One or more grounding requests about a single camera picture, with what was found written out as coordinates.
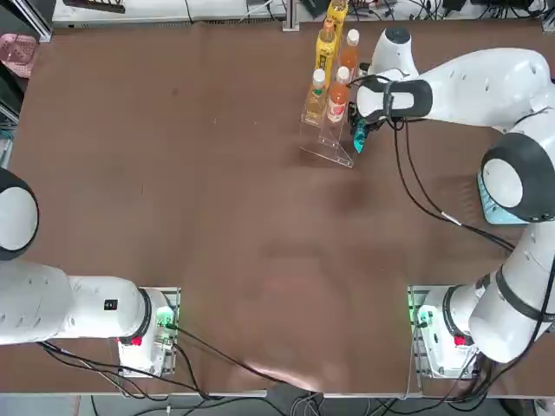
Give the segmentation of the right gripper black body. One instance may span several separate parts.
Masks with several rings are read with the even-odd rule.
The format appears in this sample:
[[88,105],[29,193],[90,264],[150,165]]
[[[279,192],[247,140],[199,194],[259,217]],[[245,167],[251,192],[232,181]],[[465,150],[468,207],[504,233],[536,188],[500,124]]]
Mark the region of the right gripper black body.
[[382,120],[369,120],[360,115],[356,104],[353,101],[349,102],[348,105],[348,123],[350,125],[351,131],[376,131],[384,123],[385,119]]

